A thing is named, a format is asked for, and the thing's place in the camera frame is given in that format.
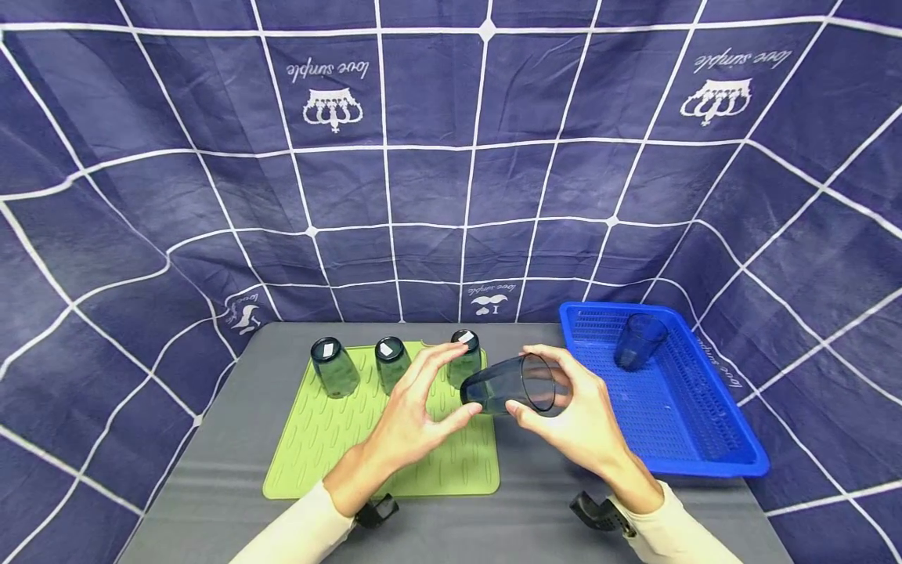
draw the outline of white sleeve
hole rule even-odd
[[[232,564],[317,564],[345,541],[353,526],[354,519],[338,512],[319,482],[248,543]]]
[[[654,513],[638,515],[609,498],[632,525],[635,535],[624,535],[646,564],[741,564],[701,523],[686,512],[664,482],[664,504]]]

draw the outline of black wrist strap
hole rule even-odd
[[[382,524],[388,521],[389,517],[398,512],[400,508],[398,507],[398,503],[391,497],[390,494],[386,494],[378,502],[368,501],[364,508],[357,512],[357,515],[354,516],[354,520],[357,521],[361,527],[365,529],[378,529],[382,527]]]
[[[636,530],[626,520],[610,499],[599,505],[585,491],[573,498],[570,510],[590,529],[604,532],[622,532],[628,537],[636,536]]]

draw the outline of left hand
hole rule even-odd
[[[429,388],[438,370],[465,352],[463,343],[419,351],[395,384],[369,438],[351,447],[323,478],[323,486],[342,515],[353,517],[392,474],[424,458],[483,410],[479,403],[468,403],[442,421],[433,421],[426,412]]]
[[[442,421],[433,421],[426,413],[429,388],[438,370],[465,352],[463,343],[424,348],[395,384],[382,418],[364,444],[364,449],[371,449],[373,458],[380,460],[390,473],[424,458],[483,410],[479,403],[468,403]]]

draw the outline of hand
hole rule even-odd
[[[479,403],[468,403],[442,421],[433,421],[426,413],[426,399],[438,369],[465,352],[464,343],[424,348],[395,385],[382,418],[366,441],[392,473],[424,458],[483,409]]]
[[[438,369],[465,352],[464,343],[419,351],[395,384],[369,438],[348,450],[323,479],[342,515],[354,516],[392,474],[424,458],[483,409],[478,403],[468,403],[442,421],[433,421],[426,413],[426,399]]]
[[[505,407],[517,423],[564,456],[603,478],[618,499],[634,513],[651,513],[664,503],[660,484],[626,444],[611,406],[604,380],[589,372],[564,348],[532,345],[524,353],[539,355],[550,364],[559,384],[571,393],[555,401],[565,409],[556,417],[542,417],[513,400]]]

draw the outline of blue plastic dish rack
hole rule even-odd
[[[638,371],[613,360],[633,313],[667,325],[667,341]],[[768,455],[683,318],[670,308],[569,301],[560,307],[566,347],[608,385],[623,435],[651,472],[763,476]]]

